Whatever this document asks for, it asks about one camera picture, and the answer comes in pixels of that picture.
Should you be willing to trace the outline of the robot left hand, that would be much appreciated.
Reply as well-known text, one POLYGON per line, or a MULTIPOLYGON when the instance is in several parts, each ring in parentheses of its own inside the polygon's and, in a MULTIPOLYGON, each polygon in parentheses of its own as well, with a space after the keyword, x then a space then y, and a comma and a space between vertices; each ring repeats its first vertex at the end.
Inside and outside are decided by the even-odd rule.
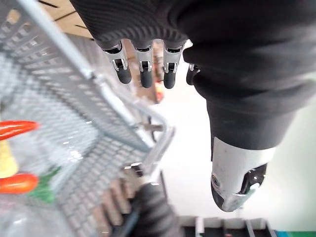
POLYGON ((232 212, 262 184, 297 111, 316 94, 313 0, 74 0, 97 44, 153 39, 183 51, 187 83, 206 100, 212 195, 232 212))

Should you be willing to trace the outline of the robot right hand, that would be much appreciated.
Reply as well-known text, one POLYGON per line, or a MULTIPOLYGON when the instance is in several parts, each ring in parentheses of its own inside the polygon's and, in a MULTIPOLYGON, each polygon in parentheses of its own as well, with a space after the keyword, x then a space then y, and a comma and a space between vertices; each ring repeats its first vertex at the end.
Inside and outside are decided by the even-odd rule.
POLYGON ((183 237, 184 232, 159 185, 147 183, 136 193, 140 205, 133 237, 183 237))

